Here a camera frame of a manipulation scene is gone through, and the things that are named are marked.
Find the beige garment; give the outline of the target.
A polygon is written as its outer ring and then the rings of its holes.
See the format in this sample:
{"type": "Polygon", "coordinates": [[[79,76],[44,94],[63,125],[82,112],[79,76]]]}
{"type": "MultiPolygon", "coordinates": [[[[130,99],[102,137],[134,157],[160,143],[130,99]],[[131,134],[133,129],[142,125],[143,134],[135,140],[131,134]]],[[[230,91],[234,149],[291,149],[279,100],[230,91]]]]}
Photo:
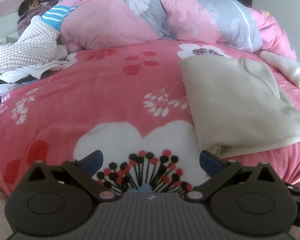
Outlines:
{"type": "Polygon", "coordinates": [[[265,63],[199,55],[180,67],[202,150],[229,158],[300,142],[300,111],[265,63]]]}

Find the white clothes pile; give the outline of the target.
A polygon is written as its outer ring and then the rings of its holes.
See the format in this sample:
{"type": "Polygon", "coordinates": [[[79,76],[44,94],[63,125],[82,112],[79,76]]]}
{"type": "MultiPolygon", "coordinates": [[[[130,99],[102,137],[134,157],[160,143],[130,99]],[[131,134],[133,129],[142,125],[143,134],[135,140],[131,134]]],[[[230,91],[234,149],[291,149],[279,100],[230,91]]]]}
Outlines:
{"type": "Polygon", "coordinates": [[[35,64],[9,70],[0,74],[0,96],[8,94],[10,91],[20,87],[22,84],[36,81],[47,76],[48,72],[56,72],[70,67],[77,62],[76,53],[68,54],[62,61],[53,60],[45,64],[35,64]]]}

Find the red floral fleece blanket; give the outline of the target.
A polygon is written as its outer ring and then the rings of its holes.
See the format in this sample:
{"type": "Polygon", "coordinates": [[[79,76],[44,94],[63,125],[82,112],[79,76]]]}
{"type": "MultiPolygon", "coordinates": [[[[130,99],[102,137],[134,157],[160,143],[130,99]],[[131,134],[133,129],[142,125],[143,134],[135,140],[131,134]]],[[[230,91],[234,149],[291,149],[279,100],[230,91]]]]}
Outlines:
{"type": "Polygon", "coordinates": [[[35,161],[60,165],[101,150],[95,179],[115,192],[151,185],[190,191],[208,179],[179,61],[203,53],[258,60],[221,44],[160,40],[80,51],[70,67],[18,88],[0,104],[0,190],[35,161]]]}

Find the white fluffy garment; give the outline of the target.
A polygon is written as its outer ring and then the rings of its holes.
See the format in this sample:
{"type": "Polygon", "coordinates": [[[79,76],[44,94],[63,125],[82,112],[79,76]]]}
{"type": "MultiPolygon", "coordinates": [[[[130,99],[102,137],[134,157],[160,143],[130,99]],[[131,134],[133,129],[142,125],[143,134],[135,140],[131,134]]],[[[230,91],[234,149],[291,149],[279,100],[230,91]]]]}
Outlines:
{"type": "Polygon", "coordinates": [[[269,51],[261,51],[260,58],[280,71],[287,80],[300,88],[300,62],[276,55],[269,51]]]}

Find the white waffle knit blanket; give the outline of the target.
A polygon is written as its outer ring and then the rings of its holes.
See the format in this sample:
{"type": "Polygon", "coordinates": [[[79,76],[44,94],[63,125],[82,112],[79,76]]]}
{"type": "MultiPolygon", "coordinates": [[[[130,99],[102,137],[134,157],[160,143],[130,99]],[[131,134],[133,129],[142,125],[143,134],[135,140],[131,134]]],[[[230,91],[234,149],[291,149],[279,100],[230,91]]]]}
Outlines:
{"type": "Polygon", "coordinates": [[[0,45],[0,74],[9,70],[48,63],[57,53],[60,32],[34,16],[17,42],[0,45]]]}

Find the blue white striped cloth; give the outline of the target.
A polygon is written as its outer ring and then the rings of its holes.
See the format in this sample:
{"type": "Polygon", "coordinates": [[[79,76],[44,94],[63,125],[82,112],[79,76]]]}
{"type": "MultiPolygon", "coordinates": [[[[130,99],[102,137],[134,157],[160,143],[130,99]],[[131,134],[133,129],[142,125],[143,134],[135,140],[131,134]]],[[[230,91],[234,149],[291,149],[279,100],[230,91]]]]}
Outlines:
{"type": "Polygon", "coordinates": [[[45,14],[43,14],[41,18],[43,22],[47,23],[57,31],[60,31],[63,20],[76,8],[77,5],[74,7],[55,5],[50,10],[48,10],[45,14]]]}

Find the pink grey floral quilt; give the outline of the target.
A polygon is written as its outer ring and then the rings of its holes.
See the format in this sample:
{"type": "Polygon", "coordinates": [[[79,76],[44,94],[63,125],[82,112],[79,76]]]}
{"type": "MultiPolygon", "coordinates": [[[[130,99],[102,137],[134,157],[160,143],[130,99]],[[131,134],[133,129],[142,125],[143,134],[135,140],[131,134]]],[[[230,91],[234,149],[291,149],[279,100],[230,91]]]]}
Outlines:
{"type": "Polygon", "coordinates": [[[63,0],[59,5],[61,42],[71,52],[167,39],[296,59],[275,18],[236,0],[63,0]]]}

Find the person lying in bed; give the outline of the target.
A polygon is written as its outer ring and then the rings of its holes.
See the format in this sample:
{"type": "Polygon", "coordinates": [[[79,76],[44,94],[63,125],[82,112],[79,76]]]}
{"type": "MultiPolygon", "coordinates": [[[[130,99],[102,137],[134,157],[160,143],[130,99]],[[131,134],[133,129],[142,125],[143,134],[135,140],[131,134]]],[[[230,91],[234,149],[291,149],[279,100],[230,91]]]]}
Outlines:
{"type": "Polygon", "coordinates": [[[34,16],[42,16],[59,0],[24,0],[18,9],[19,20],[17,22],[17,33],[22,35],[24,30],[30,25],[34,16]]]}

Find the pink headboard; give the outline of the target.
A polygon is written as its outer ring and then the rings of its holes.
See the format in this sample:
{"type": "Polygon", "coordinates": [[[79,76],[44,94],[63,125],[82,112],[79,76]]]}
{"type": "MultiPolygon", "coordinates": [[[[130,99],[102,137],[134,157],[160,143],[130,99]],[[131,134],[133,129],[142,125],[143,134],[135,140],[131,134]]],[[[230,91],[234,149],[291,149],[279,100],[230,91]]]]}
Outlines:
{"type": "Polygon", "coordinates": [[[0,2],[0,17],[17,12],[23,1],[24,0],[4,0],[0,2]]]}

